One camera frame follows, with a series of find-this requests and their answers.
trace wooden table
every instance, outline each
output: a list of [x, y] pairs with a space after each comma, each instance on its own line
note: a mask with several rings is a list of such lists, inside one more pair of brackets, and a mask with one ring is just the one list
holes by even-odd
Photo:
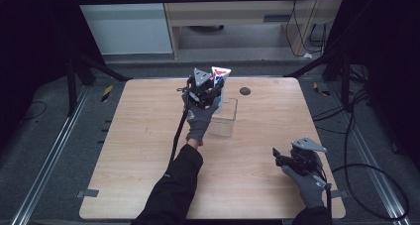
[[[133, 219], [143, 210], [163, 175], [183, 102], [176, 88], [186, 79], [134, 79], [127, 82], [117, 107], [80, 216], [85, 219]], [[250, 95], [242, 95], [247, 87]], [[190, 219], [293, 218], [304, 204], [293, 181], [275, 165], [271, 149], [290, 156], [290, 142], [305, 136], [320, 142], [294, 78], [228, 78], [225, 98], [238, 100], [233, 135], [206, 134], [199, 152], [204, 165], [192, 201]], [[188, 132], [185, 123], [178, 149]], [[336, 188], [324, 154], [319, 154]], [[333, 199], [333, 217], [345, 208]]]

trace gray glove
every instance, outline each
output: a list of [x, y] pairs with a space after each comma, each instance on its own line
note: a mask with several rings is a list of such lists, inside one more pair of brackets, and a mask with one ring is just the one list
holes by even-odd
[[[187, 100], [186, 93], [182, 94], [182, 99], [185, 103]], [[200, 145], [203, 143], [203, 136], [209, 127], [211, 116], [219, 108], [220, 99], [216, 98], [213, 100], [213, 104], [206, 108], [199, 108], [193, 104], [189, 107], [188, 115], [186, 120], [189, 124], [189, 133], [187, 134], [187, 140], [190, 138], [196, 139], [200, 142]]]
[[[321, 160], [319, 159], [318, 155], [316, 155], [316, 158], [318, 170], [321, 171]], [[324, 190], [324, 188], [321, 187], [317, 183], [317, 180], [315, 180], [315, 178], [313, 177], [313, 175], [318, 176], [318, 173], [316, 171], [302, 176], [296, 173], [292, 168], [288, 166], [282, 166], [281, 170], [283, 170], [285, 174], [290, 176], [296, 183], [297, 188], [299, 189], [300, 196], [302, 197], [306, 208], [324, 206], [324, 201], [322, 201], [322, 191]]]

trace white cabinet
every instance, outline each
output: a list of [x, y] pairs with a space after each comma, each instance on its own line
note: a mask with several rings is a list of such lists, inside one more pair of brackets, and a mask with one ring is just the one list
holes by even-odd
[[172, 54], [162, 4], [80, 6], [102, 55]]

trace metal rail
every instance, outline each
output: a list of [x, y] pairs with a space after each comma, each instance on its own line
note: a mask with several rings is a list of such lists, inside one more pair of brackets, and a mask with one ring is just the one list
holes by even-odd
[[53, 172], [56, 162], [59, 159], [59, 156], [62, 150], [65, 147], [68, 137], [76, 123], [78, 116], [80, 115], [81, 109], [83, 108], [84, 103], [86, 102], [86, 96], [90, 90], [89, 86], [83, 86], [82, 92], [79, 96], [79, 104], [75, 108], [74, 113], [71, 116], [68, 116], [65, 120], [64, 125], [59, 132], [52, 149], [47, 156], [46, 161], [44, 162], [43, 167], [38, 173], [37, 178], [35, 179], [30, 191], [28, 192], [25, 200], [19, 207], [19, 210], [16, 212], [15, 216], [12, 219], [12, 225], [25, 225], [28, 223], [37, 203], [43, 194], [44, 188], [47, 185], [47, 182], [50, 179], [50, 176]]

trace transparent container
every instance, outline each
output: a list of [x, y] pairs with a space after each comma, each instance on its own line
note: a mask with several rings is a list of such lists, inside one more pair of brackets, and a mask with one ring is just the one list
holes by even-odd
[[224, 98], [222, 111], [213, 114], [207, 133], [216, 136], [230, 137], [234, 131], [238, 99]]

